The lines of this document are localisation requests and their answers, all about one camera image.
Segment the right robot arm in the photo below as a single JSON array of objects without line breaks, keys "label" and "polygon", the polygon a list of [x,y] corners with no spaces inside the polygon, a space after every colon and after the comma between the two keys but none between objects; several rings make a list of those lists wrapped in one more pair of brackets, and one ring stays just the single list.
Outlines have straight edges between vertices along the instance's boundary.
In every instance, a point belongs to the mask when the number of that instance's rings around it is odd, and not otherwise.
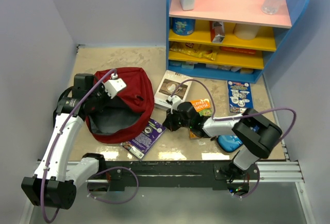
[{"label": "right robot arm", "polygon": [[188,128],[202,138],[237,136],[243,148],[222,169],[223,174],[235,179],[242,179],[252,164],[268,158],[283,133],[275,123],[252,108],[231,117],[213,119],[200,115],[190,102],[179,104],[175,110],[168,109],[162,125],[170,131]]}]

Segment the orange treehouse paperback book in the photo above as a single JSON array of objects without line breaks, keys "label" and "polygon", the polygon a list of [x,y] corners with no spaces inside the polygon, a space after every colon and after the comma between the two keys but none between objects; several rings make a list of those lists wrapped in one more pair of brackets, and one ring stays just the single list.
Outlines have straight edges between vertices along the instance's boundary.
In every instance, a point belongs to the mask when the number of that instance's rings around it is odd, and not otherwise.
[{"label": "orange treehouse paperback book", "polygon": [[212,109],[209,99],[198,99],[190,101],[200,116],[211,116]]}]

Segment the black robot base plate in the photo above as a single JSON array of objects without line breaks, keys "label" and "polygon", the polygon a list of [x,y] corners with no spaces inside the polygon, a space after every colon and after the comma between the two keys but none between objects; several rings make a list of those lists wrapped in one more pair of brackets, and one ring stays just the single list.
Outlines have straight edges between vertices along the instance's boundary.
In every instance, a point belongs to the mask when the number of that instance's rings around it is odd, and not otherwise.
[{"label": "black robot base plate", "polygon": [[241,185],[260,177],[258,167],[252,165],[247,172],[230,174],[229,160],[216,161],[107,161],[110,174],[110,191],[123,191],[126,187],[180,187],[227,190],[227,183]]}]

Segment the purple paperback book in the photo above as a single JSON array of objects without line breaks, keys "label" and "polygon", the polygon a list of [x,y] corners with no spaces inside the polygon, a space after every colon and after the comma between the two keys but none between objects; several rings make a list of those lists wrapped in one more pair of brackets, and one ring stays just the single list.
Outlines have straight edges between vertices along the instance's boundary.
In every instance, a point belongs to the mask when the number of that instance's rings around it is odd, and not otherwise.
[{"label": "purple paperback book", "polygon": [[150,119],[147,126],[135,138],[121,143],[121,146],[126,149],[132,156],[138,160],[142,160],[150,149],[155,145],[158,139],[165,132],[166,127],[158,123],[154,119]]}]

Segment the red backpack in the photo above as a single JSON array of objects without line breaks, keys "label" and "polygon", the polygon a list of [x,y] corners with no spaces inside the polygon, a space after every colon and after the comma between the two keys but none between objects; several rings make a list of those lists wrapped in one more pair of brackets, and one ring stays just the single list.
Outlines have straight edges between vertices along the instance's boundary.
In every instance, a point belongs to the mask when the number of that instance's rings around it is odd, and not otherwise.
[{"label": "red backpack", "polygon": [[[74,84],[60,95],[53,117],[70,113],[100,79],[106,82],[111,78],[106,73],[107,70],[76,74]],[[117,74],[127,87],[101,112],[84,113],[81,106],[74,113],[86,122],[93,137],[104,144],[118,144],[137,137],[147,126],[154,109],[153,87],[144,69],[120,67]]]}]

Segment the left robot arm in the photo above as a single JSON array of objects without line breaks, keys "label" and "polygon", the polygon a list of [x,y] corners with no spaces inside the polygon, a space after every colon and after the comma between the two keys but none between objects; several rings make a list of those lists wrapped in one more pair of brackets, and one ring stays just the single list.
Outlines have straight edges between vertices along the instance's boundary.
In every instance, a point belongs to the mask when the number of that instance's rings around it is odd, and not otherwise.
[{"label": "left robot arm", "polygon": [[95,81],[93,74],[76,74],[73,86],[60,95],[46,153],[33,176],[24,177],[21,183],[33,205],[67,210],[73,205],[77,189],[87,179],[106,175],[105,158],[98,153],[85,154],[73,169],[67,169],[73,144],[86,117],[109,100],[104,85],[95,87]]}]

